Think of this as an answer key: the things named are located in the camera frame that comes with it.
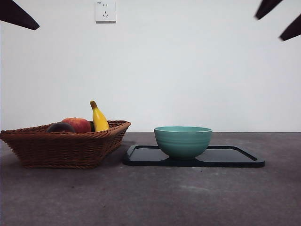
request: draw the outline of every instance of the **rectangular tray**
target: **rectangular tray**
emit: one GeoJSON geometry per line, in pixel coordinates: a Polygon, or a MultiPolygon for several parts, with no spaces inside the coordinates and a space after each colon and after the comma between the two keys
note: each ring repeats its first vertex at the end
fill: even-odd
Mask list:
{"type": "Polygon", "coordinates": [[[133,145],[124,155],[123,164],[130,166],[186,167],[263,167],[265,161],[236,146],[208,146],[193,160],[175,160],[157,145],[133,145]]]}

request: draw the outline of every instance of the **basket rim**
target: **basket rim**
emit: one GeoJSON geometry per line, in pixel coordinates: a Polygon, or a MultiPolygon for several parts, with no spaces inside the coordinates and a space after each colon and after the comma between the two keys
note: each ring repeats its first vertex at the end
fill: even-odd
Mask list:
{"type": "Polygon", "coordinates": [[[118,132],[119,130],[123,130],[124,128],[128,128],[131,123],[125,120],[108,120],[108,122],[120,122],[121,124],[115,127],[110,127],[107,130],[104,131],[99,131],[99,132],[85,132],[85,133],[74,133],[74,132],[51,132],[48,133],[46,131],[30,131],[30,130],[34,130],[37,128],[42,128],[42,127],[48,127],[53,123],[47,124],[47,125],[41,125],[41,126],[34,126],[34,127],[27,127],[27,128],[21,128],[21,129],[8,129],[8,130],[2,130],[0,135],[14,135],[14,134],[18,134],[18,135],[33,135],[33,134],[40,134],[40,135],[45,135],[45,136],[53,136],[53,135],[71,135],[71,136],[80,136],[80,135],[99,135],[99,134],[115,134],[116,132],[118,132]]]}

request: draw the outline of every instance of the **electrical outlet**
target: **electrical outlet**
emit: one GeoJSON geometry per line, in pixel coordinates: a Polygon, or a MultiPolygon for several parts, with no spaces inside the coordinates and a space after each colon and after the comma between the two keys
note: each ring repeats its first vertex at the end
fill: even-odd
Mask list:
{"type": "Polygon", "coordinates": [[[110,0],[97,1],[95,19],[96,22],[116,22],[116,2],[110,0]]]}

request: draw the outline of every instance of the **green bowl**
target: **green bowl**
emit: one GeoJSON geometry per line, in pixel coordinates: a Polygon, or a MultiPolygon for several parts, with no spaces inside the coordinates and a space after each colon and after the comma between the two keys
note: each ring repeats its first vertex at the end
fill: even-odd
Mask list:
{"type": "Polygon", "coordinates": [[[193,126],[164,126],[154,129],[159,148],[170,158],[187,160],[202,154],[209,145],[212,129],[193,126]]]}

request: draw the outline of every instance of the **yellow banana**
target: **yellow banana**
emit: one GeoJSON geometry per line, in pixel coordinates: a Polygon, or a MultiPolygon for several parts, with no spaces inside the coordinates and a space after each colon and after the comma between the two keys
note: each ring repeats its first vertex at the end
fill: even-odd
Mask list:
{"type": "Polygon", "coordinates": [[[109,124],[104,114],[98,109],[94,100],[90,101],[90,105],[93,110],[93,124],[95,132],[104,131],[109,129],[109,124]]]}

